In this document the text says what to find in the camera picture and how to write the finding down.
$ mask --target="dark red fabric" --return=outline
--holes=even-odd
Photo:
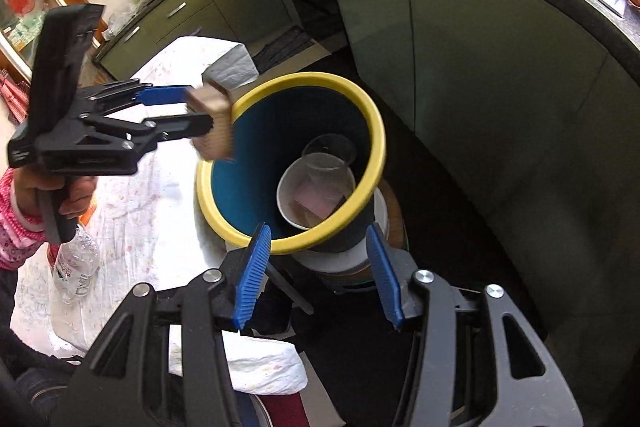
[[[300,393],[261,396],[273,427],[309,427]]]

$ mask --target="red plaid cloth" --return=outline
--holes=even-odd
[[[27,118],[29,106],[28,84],[18,87],[7,70],[0,70],[0,96],[6,102],[15,120],[22,123]]]

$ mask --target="pink sponge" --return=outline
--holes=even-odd
[[[335,187],[318,186],[307,180],[293,191],[293,199],[320,219],[326,219],[342,204],[344,196]]]

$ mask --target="drawer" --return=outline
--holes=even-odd
[[[236,35],[231,31],[229,24],[226,23],[222,13],[214,3],[209,4],[195,15],[189,17],[175,30],[171,30],[159,42],[160,49],[164,49],[175,39],[185,36],[212,37],[227,41],[237,40]]]
[[[158,51],[158,44],[138,25],[116,42],[100,60],[100,64],[117,80],[128,80]]]
[[[145,30],[159,42],[167,33],[210,3],[211,0],[164,0],[145,16]]]

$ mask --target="wooden block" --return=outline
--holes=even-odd
[[[222,94],[224,94],[227,98],[229,98],[229,91],[228,89],[225,89],[225,87],[220,86],[219,83],[217,83],[215,80],[213,80],[212,78],[207,78],[207,79],[202,79],[202,81],[204,82],[204,84],[206,86],[212,86],[215,87],[219,92],[221,92]]]
[[[233,157],[231,131],[231,102],[213,86],[186,91],[187,107],[195,112],[206,112],[213,119],[213,127],[205,136],[191,139],[193,146],[206,161]]]

